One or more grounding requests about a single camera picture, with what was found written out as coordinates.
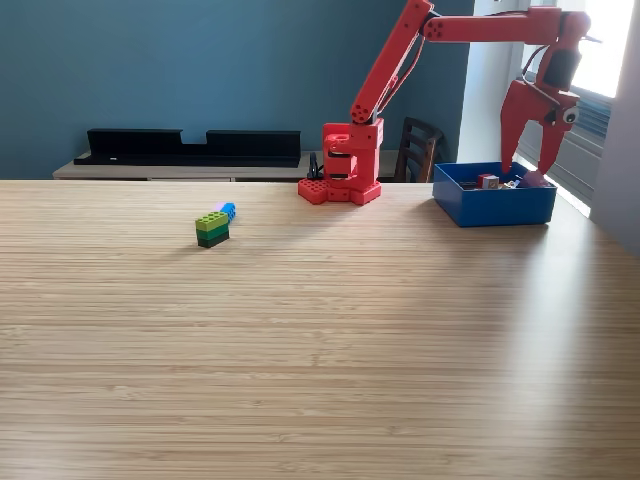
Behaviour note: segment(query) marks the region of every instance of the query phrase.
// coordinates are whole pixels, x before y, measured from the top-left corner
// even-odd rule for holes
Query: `window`
[[[590,35],[603,43],[582,42],[582,63],[573,84],[614,98],[618,89],[634,0],[616,0],[603,5],[599,0],[558,0],[564,10],[583,10],[591,16]]]

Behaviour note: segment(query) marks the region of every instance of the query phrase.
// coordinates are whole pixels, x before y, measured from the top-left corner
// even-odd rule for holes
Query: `green lego brick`
[[[196,235],[202,240],[213,240],[214,238],[219,237],[220,235],[223,235],[225,233],[229,233],[229,225],[223,225],[209,232],[196,230]]]
[[[198,239],[198,246],[200,246],[202,248],[213,248],[216,245],[220,245],[225,240],[229,240],[229,232],[223,233],[222,235],[219,235],[218,237],[214,238],[213,240],[204,240],[202,238],[199,238]]]
[[[228,224],[229,216],[226,213],[214,212],[196,220],[196,229],[203,232],[210,232],[211,230],[215,230],[222,225]]]

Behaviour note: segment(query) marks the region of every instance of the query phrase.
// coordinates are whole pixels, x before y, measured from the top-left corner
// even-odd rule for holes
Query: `black shelf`
[[[210,130],[207,143],[184,144],[182,130],[92,129],[91,155],[76,165],[297,168],[300,132]]]

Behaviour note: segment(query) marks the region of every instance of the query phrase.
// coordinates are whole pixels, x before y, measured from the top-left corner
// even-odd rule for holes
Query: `red robot arm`
[[[538,168],[553,166],[565,134],[578,119],[580,98],[570,93],[571,82],[582,59],[578,49],[591,20],[583,12],[563,12],[555,7],[533,7],[490,17],[441,17],[431,19],[423,35],[430,42],[513,42],[548,47],[534,84],[516,80],[502,108],[502,166],[511,168],[513,155],[529,120],[543,128]]]
[[[579,97],[569,87],[581,56],[579,42],[591,22],[580,12],[564,13],[555,7],[532,7],[488,17],[443,17],[427,0],[409,0],[400,20],[351,109],[351,124],[324,127],[325,182],[303,180],[299,193],[313,203],[352,201],[363,204],[380,195],[376,181],[384,121],[378,114],[415,66],[425,41],[441,43],[525,42],[547,51],[535,83],[512,83],[502,110],[502,163],[511,168],[520,136],[529,120],[544,129],[539,169],[546,173],[555,162],[566,132],[577,120]],[[402,78],[400,68],[418,37],[422,45]]]

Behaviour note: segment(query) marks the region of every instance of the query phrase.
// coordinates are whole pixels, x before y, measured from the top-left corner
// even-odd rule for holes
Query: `chair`
[[[433,168],[443,161],[443,133],[428,123],[407,117],[402,129],[402,140],[396,163],[394,182],[431,183]],[[410,181],[407,182],[407,168]]]

